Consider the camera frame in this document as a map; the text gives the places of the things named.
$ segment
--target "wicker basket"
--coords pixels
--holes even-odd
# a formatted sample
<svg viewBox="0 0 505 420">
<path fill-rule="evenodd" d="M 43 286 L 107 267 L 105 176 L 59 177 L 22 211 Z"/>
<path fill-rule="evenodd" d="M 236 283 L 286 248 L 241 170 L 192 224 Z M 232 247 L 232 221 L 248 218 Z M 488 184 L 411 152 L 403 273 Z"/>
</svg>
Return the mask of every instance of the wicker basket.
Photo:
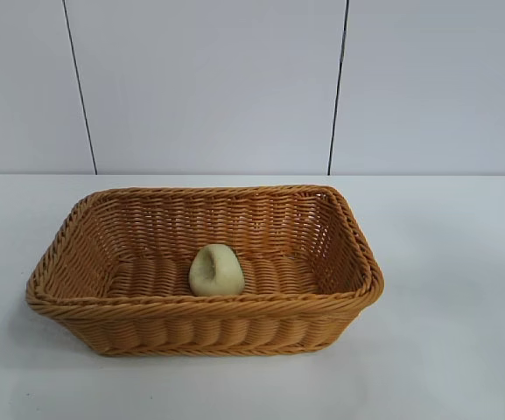
<svg viewBox="0 0 505 420">
<path fill-rule="evenodd" d="M 214 242 L 238 255 L 243 294 L 192 296 L 190 264 Z M 129 188 L 74 207 L 26 299 L 99 354 L 268 355 L 328 346 L 382 288 L 331 187 Z"/>
</svg>

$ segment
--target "basket rim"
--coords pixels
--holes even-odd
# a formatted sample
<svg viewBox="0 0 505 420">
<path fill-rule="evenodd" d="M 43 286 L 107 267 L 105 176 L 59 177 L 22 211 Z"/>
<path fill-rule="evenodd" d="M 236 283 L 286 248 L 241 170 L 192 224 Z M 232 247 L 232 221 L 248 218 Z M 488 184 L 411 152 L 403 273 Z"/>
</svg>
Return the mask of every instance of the basket rim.
<svg viewBox="0 0 505 420">
<path fill-rule="evenodd" d="M 45 291 L 45 284 L 40 282 L 41 277 L 52 274 L 53 261 L 57 254 L 57 248 L 61 248 L 71 241 L 69 232 L 75 229 L 83 217 L 87 217 L 90 207 L 94 204 L 108 200 L 117 194 L 188 194 L 192 196 L 211 196 L 218 194 L 242 195 L 269 193 L 270 195 L 288 195 L 290 193 L 305 193 L 308 195 L 324 193 L 330 197 L 332 204 L 341 218 L 343 227 L 348 239 L 355 245 L 354 253 L 360 263 L 366 266 L 363 277 L 365 279 L 362 287 L 355 291 L 333 294 L 314 294 L 314 293 L 271 293 L 271 294 L 245 294 L 236 296 L 212 296 L 196 297 L 193 295 L 184 296 L 166 296 L 166 297 L 66 297 L 57 298 Z M 201 308 L 205 312 L 219 311 L 222 306 L 230 305 L 235 312 L 234 303 L 240 303 L 237 306 L 247 306 L 251 311 L 257 311 L 258 304 L 262 305 L 262 314 L 270 312 L 266 305 L 281 306 L 286 305 L 286 313 L 289 313 L 290 306 L 297 306 L 298 313 L 320 313 L 320 312 L 340 312 L 351 311 L 355 307 L 363 309 L 373 304 L 382 294 L 383 277 L 378 264 L 367 244 L 367 240 L 360 230 L 353 213 L 343 196 L 334 187 L 329 185 L 275 185 L 275 186 L 244 186 L 244 187 L 203 187 L 203 188 L 173 188 L 173 187 L 129 187 L 114 188 L 93 192 L 81 199 L 74 205 L 70 214 L 64 220 L 59 232 L 47 251 L 44 253 L 36 268 L 29 278 L 26 290 L 27 303 L 36 312 L 48 312 L 52 318 L 77 319 L 83 318 L 84 310 L 102 308 L 104 312 L 109 312 L 106 318 L 116 314 L 121 318 L 130 308 L 138 307 L 140 309 L 148 308 L 150 315 L 179 313 L 181 306 L 191 305 L 194 309 Z M 307 310 L 302 304 L 311 302 L 314 304 L 312 310 Z"/>
</svg>

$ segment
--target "white tabletop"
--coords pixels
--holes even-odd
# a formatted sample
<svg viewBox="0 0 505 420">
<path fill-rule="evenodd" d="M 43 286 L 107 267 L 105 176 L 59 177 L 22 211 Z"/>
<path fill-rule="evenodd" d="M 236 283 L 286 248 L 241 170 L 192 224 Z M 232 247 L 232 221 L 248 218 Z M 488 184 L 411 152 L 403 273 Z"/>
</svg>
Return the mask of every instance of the white tabletop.
<svg viewBox="0 0 505 420">
<path fill-rule="evenodd" d="M 275 357 L 105 358 L 24 302 L 74 202 L 120 186 L 328 184 L 386 288 Z M 505 419 L 505 178 L 0 176 L 0 420 Z"/>
</svg>

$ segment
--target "apple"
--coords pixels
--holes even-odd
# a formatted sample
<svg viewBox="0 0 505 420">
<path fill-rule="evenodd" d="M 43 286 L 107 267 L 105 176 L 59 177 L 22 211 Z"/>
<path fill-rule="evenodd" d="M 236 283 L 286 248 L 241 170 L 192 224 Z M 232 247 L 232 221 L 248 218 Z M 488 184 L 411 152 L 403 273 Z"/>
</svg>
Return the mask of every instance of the apple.
<svg viewBox="0 0 505 420">
<path fill-rule="evenodd" d="M 233 249 L 222 243 L 206 245 L 190 267 L 190 288 L 196 296 L 238 295 L 244 274 Z"/>
</svg>

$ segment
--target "white wall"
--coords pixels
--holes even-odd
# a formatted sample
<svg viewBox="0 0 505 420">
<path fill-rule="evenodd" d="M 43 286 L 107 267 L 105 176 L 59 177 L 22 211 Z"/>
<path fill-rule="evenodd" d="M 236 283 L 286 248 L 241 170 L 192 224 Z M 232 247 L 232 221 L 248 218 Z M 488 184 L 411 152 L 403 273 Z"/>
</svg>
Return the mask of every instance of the white wall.
<svg viewBox="0 0 505 420">
<path fill-rule="evenodd" d="M 92 171 L 61 2 L 0 0 L 0 172 Z"/>
<path fill-rule="evenodd" d="M 99 173 L 325 173 L 344 0 L 67 11 Z"/>
<path fill-rule="evenodd" d="M 505 2 L 351 0 L 333 173 L 505 173 Z"/>
</svg>

